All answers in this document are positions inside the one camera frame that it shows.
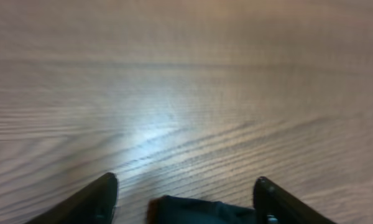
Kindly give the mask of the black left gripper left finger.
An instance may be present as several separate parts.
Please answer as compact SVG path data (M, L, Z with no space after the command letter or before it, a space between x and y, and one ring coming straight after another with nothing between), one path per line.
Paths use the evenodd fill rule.
M25 224L112 224L117 191L116 175L107 172Z

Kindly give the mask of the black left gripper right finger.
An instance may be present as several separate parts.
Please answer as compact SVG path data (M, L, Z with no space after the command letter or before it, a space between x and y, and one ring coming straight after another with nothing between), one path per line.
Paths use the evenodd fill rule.
M336 224L264 176L254 184L253 207L259 224Z

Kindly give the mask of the black t-shirt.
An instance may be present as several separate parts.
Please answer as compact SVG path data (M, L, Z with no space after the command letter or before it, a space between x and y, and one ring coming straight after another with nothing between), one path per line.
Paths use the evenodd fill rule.
M151 200L147 209L148 224L256 224L251 208L169 195Z

